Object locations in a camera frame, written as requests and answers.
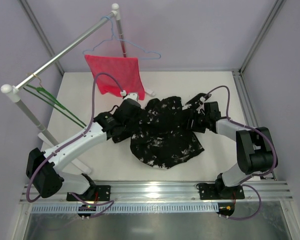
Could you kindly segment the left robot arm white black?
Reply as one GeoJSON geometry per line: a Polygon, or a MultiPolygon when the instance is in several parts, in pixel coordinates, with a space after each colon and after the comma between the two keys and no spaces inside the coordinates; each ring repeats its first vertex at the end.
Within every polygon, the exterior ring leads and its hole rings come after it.
{"type": "Polygon", "coordinates": [[[101,112],[93,116],[86,128],[68,140],[46,151],[33,149],[26,167],[29,186],[34,186],[43,199],[66,193],[71,201],[76,197],[92,201],[98,190],[95,182],[86,173],[66,173],[64,168],[92,147],[121,135],[140,109],[138,100],[129,94],[114,113],[101,112]]]}

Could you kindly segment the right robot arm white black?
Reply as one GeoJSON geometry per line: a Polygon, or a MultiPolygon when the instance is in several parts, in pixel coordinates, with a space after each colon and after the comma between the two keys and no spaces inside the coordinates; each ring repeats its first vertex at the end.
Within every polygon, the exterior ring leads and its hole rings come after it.
{"type": "Polygon", "coordinates": [[[198,133],[210,130],[233,140],[236,145],[236,164],[220,173],[214,183],[197,184],[201,200],[243,200],[242,184],[271,172],[278,165],[269,129],[245,126],[222,117],[216,101],[204,103],[201,111],[191,110],[187,129],[198,133]]]}

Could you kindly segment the black white tie-dye trousers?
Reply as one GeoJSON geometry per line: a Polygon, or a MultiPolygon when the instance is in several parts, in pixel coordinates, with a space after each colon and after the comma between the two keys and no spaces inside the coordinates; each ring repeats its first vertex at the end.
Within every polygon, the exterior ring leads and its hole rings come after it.
{"type": "Polygon", "coordinates": [[[195,133],[186,129],[189,111],[197,111],[200,97],[210,96],[199,93],[185,104],[179,96],[149,100],[132,127],[132,154],[143,164],[168,170],[204,152],[195,133]]]}

